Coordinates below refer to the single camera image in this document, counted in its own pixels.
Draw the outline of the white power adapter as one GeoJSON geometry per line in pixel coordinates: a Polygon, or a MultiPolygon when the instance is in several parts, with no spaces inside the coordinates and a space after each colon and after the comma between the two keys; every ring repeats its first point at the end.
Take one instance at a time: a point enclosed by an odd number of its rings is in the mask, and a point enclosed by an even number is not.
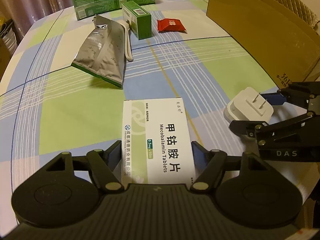
{"type": "Polygon", "coordinates": [[[274,109],[255,89],[247,87],[240,91],[225,107],[223,116],[234,120],[269,122],[274,109]]]}

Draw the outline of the white green medicine box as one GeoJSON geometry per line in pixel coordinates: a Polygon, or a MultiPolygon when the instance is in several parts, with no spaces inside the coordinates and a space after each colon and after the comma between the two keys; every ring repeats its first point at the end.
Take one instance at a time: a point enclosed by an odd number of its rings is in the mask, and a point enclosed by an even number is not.
{"type": "Polygon", "coordinates": [[[191,186],[196,171],[182,98],[126,100],[122,128],[124,186],[191,186]]]}

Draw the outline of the silver foil pouch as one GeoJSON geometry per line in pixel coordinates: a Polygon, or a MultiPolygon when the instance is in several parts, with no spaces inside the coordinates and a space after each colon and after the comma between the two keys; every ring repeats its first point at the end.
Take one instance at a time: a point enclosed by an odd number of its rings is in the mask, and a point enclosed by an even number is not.
{"type": "Polygon", "coordinates": [[[125,29],[96,15],[94,29],[81,45],[71,66],[122,89],[125,70],[125,29]]]}

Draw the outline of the small green box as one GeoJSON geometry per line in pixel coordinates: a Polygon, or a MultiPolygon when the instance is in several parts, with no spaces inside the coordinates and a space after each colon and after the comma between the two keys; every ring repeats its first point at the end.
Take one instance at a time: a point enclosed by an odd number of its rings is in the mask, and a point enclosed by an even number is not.
{"type": "Polygon", "coordinates": [[[124,21],[139,40],[152,37],[151,14],[134,1],[121,4],[124,21]]]}

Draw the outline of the cardboard box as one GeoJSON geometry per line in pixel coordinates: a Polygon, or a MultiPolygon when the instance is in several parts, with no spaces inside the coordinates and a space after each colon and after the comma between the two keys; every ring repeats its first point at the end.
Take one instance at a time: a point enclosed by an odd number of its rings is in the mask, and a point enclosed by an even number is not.
{"type": "Polygon", "coordinates": [[[209,0],[207,16],[261,65],[279,88],[319,78],[319,34],[275,0],[209,0]]]}

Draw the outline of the plaid tablecloth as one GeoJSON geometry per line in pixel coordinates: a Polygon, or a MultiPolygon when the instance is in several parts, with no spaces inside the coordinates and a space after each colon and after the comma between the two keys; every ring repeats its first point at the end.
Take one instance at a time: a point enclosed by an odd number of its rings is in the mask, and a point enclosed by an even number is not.
{"type": "Polygon", "coordinates": [[[62,151],[84,155],[121,138],[124,100],[180,97],[192,140],[238,154],[244,143],[223,117],[246,87],[276,85],[253,58],[206,16],[208,0],[157,0],[148,5],[153,35],[131,36],[133,61],[123,89],[71,66],[93,20],[73,8],[33,24],[1,80],[1,235],[17,224],[14,189],[62,151]],[[159,33],[157,20],[181,21],[187,33],[159,33]]]}

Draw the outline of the red snack packet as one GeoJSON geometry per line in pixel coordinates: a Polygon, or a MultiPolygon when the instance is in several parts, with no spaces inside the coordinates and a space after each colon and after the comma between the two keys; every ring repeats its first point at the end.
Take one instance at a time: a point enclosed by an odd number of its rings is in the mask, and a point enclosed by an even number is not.
{"type": "Polygon", "coordinates": [[[183,26],[180,20],[174,18],[164,18],[157,20],[157,30],[159,33],[177,31],[187,33],[187,30],[183,26]]]}

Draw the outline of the white plastic spoon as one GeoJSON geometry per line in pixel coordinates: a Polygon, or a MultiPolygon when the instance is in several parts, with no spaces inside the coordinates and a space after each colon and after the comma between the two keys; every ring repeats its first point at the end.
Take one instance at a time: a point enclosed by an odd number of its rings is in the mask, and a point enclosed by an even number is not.
{"type": "Polygon", "coordinates": [[[125,57],[128,61],[133,61],[132,52],[131,52],[131,43],[130,43],[130,26],[129,24],[124,20],[117,20],[119,24],[124,28],[125,30],[125,57]]]}

